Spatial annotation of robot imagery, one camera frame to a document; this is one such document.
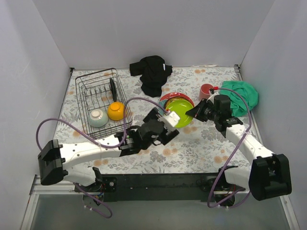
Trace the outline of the large white plate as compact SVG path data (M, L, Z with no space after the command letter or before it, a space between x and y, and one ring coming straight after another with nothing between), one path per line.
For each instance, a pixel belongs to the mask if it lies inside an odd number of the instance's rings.
M161 106L164 107L164 104L165 102L167 101L167 99L169 98L172 98L172 97L185 97L185 98L189 98L187 95L183 94L183 93L179 93L179 92L171 92L171 93L168 93L168 94L165 94L164 96L162 96L160 99L159 99L159 104Z

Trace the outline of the pink cup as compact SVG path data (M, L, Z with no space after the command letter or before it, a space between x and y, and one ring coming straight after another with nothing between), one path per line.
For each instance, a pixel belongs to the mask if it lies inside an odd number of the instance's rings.
M201 101L202 99L208 99L211 94L210 94L210 89L213 88L211 84L203 84L200 88L200 93L199 93L199 100Z

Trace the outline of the lime green plate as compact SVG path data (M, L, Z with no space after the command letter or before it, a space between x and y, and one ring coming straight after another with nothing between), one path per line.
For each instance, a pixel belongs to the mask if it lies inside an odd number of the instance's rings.
M186 112L193 108L194 106L189 101L175 100L166 107L166 110L175 112L180 117L176 128L182 128L189 125L193 120L193 117L186 115Z

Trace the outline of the orange yellow plate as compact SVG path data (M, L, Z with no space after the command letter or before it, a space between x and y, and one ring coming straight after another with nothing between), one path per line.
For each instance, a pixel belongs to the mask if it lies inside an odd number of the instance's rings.
M176 100L185 100L185 101L190 102L190 103L192 104L192 106L194 106L194 102L193 102L190 98L185 98L185 97L180 97L180 96L179 96L179 97L172 97L172 98L167 99L167 101L166 101L165 104L164 104L164 109L166 109L167 106L168 106L171 102L176 101Z

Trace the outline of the black plate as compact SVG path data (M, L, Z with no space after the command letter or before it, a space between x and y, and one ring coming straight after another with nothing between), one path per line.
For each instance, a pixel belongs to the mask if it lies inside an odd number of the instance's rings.
M115 86L115 82L113 81L112 78L109 79L109 87L110 87L110 90L111 90L113 101L116 102L117 98L118 98L117 89L116 89L116 86Z

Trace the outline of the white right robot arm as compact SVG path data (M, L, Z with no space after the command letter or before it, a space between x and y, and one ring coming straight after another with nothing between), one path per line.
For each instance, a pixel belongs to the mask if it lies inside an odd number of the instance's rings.
M243 125L232 116L230 99L226 95L216 95L213 100L202 101L186 112L202 122L215 123L216 129L230 142L236 145L251 165L249 171L235 166L225 166L212 185L228 190L233 185L249 190L258 200L289 195L292 192L289 160L284 154L275 154L258 142Z

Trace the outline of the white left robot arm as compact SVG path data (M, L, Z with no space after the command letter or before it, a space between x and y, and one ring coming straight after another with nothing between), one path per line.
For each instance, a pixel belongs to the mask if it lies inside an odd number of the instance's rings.
M53 139L38 155L40 182L53 185L68 181L96 192L102 186L102 175L96 168L86 168L86 162L137 154L151 145L166 145L179 134L175 128L179 121L175 112L167 111L161 116L153 108L141 126L130 127L126 132L75 144L60 144Z

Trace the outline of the green cloth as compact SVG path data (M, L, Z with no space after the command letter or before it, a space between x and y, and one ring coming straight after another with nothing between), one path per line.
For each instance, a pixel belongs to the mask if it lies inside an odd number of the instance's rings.
M224 81L221 88L231 89L237 92L245 100L250 111L258 104L259 94L254 87L247 82L236 80ZM219 92L229 97L233 116L242 117L248 113L247 107L237 94L227 90L220 90Z

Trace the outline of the yellow bowl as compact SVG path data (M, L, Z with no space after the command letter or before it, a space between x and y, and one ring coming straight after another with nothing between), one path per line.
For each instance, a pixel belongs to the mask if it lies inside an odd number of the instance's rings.
M121 102L113 102L107 110L108 117L113 121L122 120L124 117L124 104Z

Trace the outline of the black cloth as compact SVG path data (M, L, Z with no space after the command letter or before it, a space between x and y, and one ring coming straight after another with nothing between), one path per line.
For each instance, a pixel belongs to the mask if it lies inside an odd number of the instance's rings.
M162 86L173 72L172 66L166 65L160 56L144 57L139 62L131 63L129 68L131 76L141 76L141 89L152 98L161 96Z

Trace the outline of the white green patterned bowl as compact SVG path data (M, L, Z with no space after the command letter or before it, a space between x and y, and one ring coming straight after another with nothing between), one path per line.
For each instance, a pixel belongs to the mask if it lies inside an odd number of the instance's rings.
M95 128L103 127L108 122L108 115L106 111L101 109L94 109L89 113L89 125Z

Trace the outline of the floral table mat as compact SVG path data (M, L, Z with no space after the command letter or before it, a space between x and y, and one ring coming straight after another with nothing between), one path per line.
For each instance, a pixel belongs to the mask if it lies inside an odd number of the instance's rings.
M238 69L233 67L174 68L162 93L180 92L195 104L199 101L203 84L221 86L224 81L236 81ZM85 142L80 132L84 129L77 105L75 79L81 75L99 76L96 70L74 70L66 91L60 117L72 127L59 123L54 138L61 143ZM105 158L84 163L84 167L97 167L102 173L214 173L225 163L244 170L250 168L244 155L235 151L211 121L193 120L179 130L179 135L167 145L150 146L138 154L120 158Z

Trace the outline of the black base frame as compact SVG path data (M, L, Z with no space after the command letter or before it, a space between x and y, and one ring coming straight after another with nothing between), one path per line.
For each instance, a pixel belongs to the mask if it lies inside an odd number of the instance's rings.
M216 176L216 173L107 174L89 186L73 186L71 191L82 195L89 193L97 206L117 201L199 200L235 207L239 204L236 195L244 191L261 201L286 195L292 190L290 184L273 173L261 179L252 177L248 188L238 182L228 183L222 176L210 195Z

